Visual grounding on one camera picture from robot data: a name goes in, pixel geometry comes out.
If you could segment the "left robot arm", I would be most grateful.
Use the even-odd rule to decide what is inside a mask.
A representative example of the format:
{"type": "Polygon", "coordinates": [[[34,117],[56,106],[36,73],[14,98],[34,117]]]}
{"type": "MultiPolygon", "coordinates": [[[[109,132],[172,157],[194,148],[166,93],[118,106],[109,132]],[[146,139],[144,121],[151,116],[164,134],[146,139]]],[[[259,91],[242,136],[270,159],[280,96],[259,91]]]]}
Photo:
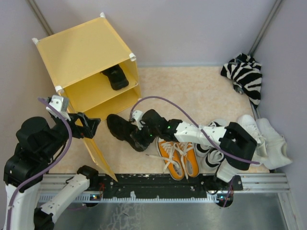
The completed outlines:
{"type": "Polygon", "coordinates": [[[100,184],[98,171],[82,166],[64,188],[38,207],[43,175],[69,149],[72,138],[93,138],[101,120],[83,113],[69,114],[66,121],[56,118],[49,127],[45,118],[27,119],[16,132],[18,143],[4,167],[7,193],[5,230],[52,230],[63,211],[86,190],[100,184]]]}

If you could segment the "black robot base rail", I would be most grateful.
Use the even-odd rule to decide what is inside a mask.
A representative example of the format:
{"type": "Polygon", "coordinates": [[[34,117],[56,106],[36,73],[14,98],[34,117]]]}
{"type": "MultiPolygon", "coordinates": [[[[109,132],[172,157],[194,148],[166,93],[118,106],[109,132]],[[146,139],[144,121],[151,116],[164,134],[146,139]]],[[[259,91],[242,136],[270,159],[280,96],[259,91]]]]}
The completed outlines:
{"type": "Polygon", "coordinates": [[[100,175],[96,185],[77,196],[75,202],[93,207],[98,203],[213,202],[221,203],[227,193],[242,191],[241,177],[229,183],[213,174],[174,180],[169,174],[117,174],[117,180],[100,175]]]}

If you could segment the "black shoe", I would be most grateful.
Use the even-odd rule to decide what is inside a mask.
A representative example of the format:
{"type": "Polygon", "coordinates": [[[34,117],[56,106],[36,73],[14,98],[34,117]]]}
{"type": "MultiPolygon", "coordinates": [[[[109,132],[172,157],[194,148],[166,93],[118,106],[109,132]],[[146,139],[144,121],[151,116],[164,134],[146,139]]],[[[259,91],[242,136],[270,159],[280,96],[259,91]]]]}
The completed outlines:
{"type": "Polygon", "coordinates": [[[139,129],[119,115],[108,115],[106,123],[110,133],[115,138],[128,142],[135,151],[145,151],[155,140],[155,136],[152,136],[148,131],[139,129]]]}
{"type": "Polygon", "coordinates": [[[108,69],[105,69],[100,73],[107,76],[111,88],[115,91],[123,89],[129,85],[129,81],[119,64],[114,65],[108,69]]]}

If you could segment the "yellow cabinet door panel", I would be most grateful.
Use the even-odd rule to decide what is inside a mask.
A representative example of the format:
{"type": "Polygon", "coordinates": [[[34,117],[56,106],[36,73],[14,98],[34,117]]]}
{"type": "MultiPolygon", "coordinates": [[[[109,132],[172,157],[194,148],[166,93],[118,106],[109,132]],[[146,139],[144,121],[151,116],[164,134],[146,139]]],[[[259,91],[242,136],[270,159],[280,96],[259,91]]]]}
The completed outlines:
{"type": "Polygon", "coordinates": [[[93,162],[101,168],[105,174],[109,175],[112,179],[114,179],[116,182],[118,181],[114,172],[108,165],[107,161],[105,160],[102,151],[97,146],[94,139],[90,138],[84,138],[83,142],[93,160],[93,162]]]}

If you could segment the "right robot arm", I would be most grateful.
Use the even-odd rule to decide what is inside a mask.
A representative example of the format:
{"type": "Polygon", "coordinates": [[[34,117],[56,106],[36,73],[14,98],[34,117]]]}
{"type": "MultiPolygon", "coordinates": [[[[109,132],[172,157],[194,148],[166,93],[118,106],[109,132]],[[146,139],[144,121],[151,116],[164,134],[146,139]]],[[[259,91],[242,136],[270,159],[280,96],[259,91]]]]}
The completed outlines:
{"type": "Polygon", "coordinates": [[[240,171],[247,171],[253,160],[256,140],[238,123],[227,126],[201,126],[180,119],[167,120],[155,110],[136,110],[130,116],[137,129],[131,135],[135,144],[146,149],[155,143],[158,155],[175,180],[195,177],[200,173],[196,145],[210,146],[222,153],[216,163],[214,184],[224,190],[240,171]]]}

